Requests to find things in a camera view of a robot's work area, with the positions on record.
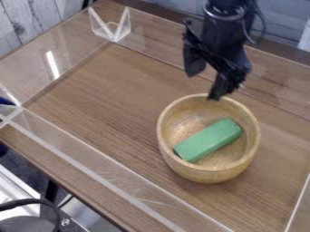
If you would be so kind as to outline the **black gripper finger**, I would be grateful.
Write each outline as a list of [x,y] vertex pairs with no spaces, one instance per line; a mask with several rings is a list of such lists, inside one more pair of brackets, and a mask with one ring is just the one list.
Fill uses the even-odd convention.
[[241,72],[219,72],[215,76],[212,88],[207,99],[219,101],[223,96],[231,94],[242,84]]
[[188,78],[198,75],[206,69],[203,50],[188,41],[184,41],[183,45],[183,60],[184,71]]

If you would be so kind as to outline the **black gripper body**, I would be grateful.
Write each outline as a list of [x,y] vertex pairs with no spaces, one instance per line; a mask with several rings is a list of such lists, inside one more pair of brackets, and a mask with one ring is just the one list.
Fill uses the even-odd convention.
[[184,27],[183,45],[188,41],[203,50],[206,65],[216,73],[241,72],[245,82],[253,68],[243,47],[253,28],[253,12],[206,12],[202,18],[188,17]]

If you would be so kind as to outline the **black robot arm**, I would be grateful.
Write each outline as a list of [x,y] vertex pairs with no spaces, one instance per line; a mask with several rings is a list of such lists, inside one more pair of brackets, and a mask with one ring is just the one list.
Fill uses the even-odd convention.
[[257,44],[250,31],[255,16],[262,24],[265,18],[257,0],[208,0],[202,12],[202,18],[184,20],[184,70],[194,77],[212,66],[216,75],[207,100],[219,101],[239,88],[253,70],[245,43]]

